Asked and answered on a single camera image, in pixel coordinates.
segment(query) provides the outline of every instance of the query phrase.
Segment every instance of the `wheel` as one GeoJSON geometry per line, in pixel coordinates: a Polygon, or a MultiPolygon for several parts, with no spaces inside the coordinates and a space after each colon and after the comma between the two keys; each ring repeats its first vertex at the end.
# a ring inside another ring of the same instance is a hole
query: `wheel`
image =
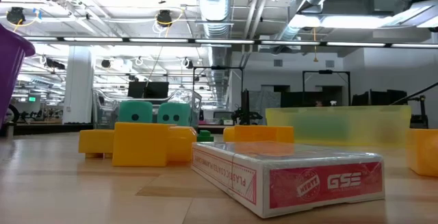
{"type": "Polygon", "coordinates": [[[12,104],[9,104],[4,122],[16,123],[19,118],[20,113],[18,112],[18,110],[12,104]]]}

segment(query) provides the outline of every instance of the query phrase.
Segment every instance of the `purple bin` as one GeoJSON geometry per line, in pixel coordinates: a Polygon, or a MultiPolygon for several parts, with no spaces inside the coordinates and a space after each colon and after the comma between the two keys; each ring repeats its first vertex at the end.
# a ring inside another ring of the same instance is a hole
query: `purple bin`
{"type": "Polygon", "coordinates": [[[14,92],[23,59],[35,54],[35,47],[23,37],[0,25],[0,124],[14,92]]]}

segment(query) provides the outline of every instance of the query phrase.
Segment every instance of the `ceiling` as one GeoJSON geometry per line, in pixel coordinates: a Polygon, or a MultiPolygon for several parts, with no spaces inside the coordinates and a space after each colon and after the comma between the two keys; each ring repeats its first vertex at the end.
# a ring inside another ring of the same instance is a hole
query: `ceiling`
{"type": "MultiPolygon", "coordinates": [[[[260,22],[255,31],[255,37],[273,36],[278,34],[288,23],[288,15],[291,0],[271,1],[266,0],[260,22]]],[[[251,0],[231,0],[231,37],[242,38],[244,35],[246,19],[250,11],[251,0]]],[[[203,38],[204,29],[199,0],[2,0],[0,3],[0,22],[10,30],[16,29],[16,33],[22,36],[98,36],[98,37],[169,37],[169,38],[203,38]],[[25,27],[15,27],[10,24],[5,15],[11,7],[23,7],[26,21],[25,27]],[[40,12],[41,19],[36,19],[35,9],[40,12]],[[159,29],[155,26],[155,16],[160,10],[170,10],[174,20],[172,26],[159,29]]],[[[344,40],[344,41],[378,41],[394,40],[403,42],[422,42],[427,39],[427,29],[398,28],[385,29],[342,29],[317,27],[314,29],[302,29],[298,33],[301,40],[344,40]]],[[[311,53],[313,47],[301,47],[295,53],[311,53]]],[[[55,70],[58,75],[42,74],[51,72],[44,63],[48,59],[55,60],[68,67],[68,45],[38,44],[37,54],[26,58],[21,69],[26,72],[18,82],[18,85],[26,86],[18,92],[33,91],[36,86],[47,83],[65,85],[63,71],[55,70]]],[[[210,66],[208,47],[152,47],[152,46],[92,46],[91,51],[96,58],[95,86],[102,87],[105,91],[125,95],[126,86],[129,82],[127,76],[105,75],[105,73],[123,73],[129,71],[132,75],[154,72],[168,74],[169,77],[152,77],[151,81],[169,81],[171,88],[191,88],[191,69],[183,66],[185,59],[191,60],[194,66],[210,66]],[[111,68],[103,68],[103,60],[112,62],[111,68]]],[[[348,52],[345,48],[327,47],[318,49],[321,53],[337,53],[342,57],[348,52]]],[[[264,57],[261,53],[253,52],[253,62],[249,61],[249,69],[260,70],[264,66],[260,63],[264,57]]],[[[236,65],[241,53],[233,53],[233,64],[236,65]]],[[[201,77],[197,88],[200,90],[205,106],[222,106],[225,103],[223,97],[217,97],[214,89],[218,82],[227,84],[227,74],[223,79],[211,82],[211,71],[205,71],[207,77],[201,77]]],[[[57,94],[58,101],[62,102],[62,93],[57,94]]]]}

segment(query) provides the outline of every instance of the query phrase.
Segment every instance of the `green block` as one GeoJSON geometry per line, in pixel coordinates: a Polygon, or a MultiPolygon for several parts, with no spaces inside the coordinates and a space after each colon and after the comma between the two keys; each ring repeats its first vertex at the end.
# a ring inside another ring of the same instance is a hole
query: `green block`
{"type": "Polygon", "coordinates": [[[118,121],[152,123],[153,105],[148,101],[123,101],[118,111],[118,121]]]}
{"type": "Polygon", "coordinates": [[[206,130],[199,131],[197,142],[214,142],[214,137],[211,136],[211,133],[206,130]]]}
{"type": "Polygon", "coordinates": [[[189,126],[190,112],[190,105],[187,103],[163,103],[158,108],[157,122],[189,126]]]}

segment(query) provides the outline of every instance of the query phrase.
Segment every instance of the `wooden table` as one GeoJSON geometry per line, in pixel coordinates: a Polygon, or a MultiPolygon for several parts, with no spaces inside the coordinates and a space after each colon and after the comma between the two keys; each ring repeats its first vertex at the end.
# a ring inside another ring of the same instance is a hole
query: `wooden table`
{"type": "Polygon", "coordinates": [[[263,220],[186,164],[113,167],[108,159],[85,160],[77,140],[77,133],[0,139],[1,224],[438,223],[438,178],[410,171],[404,149],[378,149],[386,200],[263,220]]]}

